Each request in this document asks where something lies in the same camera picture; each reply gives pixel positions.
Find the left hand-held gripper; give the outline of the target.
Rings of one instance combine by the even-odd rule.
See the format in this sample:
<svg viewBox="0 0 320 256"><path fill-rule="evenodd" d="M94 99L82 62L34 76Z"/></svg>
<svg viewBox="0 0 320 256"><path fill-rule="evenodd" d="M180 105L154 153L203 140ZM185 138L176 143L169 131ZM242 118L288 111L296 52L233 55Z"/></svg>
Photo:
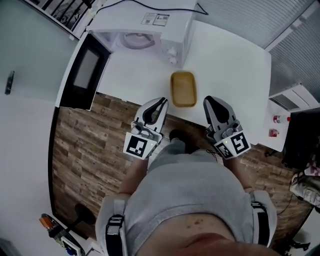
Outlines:
<svg viewBox="0 0 320 256"><path fill-rule="evenodd" d="M153 119L153 113L160 106ZM137 159L148 159L163 139L161 133L169 103L165 97L152 99L142 105L131 122L131 131L125 135L123 153Z"/></svg>

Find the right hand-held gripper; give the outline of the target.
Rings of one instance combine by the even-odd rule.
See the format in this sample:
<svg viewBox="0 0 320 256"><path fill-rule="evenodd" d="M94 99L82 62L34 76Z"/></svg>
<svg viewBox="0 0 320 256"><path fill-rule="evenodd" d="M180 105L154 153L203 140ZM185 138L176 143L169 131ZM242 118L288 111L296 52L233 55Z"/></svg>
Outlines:
<svg viewBox="0 0 320 256"><path fill-rule="evenodd" d="M215 150L225 159L236 158L251 149L239 120L232 107L224 100L206 96L203 108L209 127L206 138Z"/></svg>

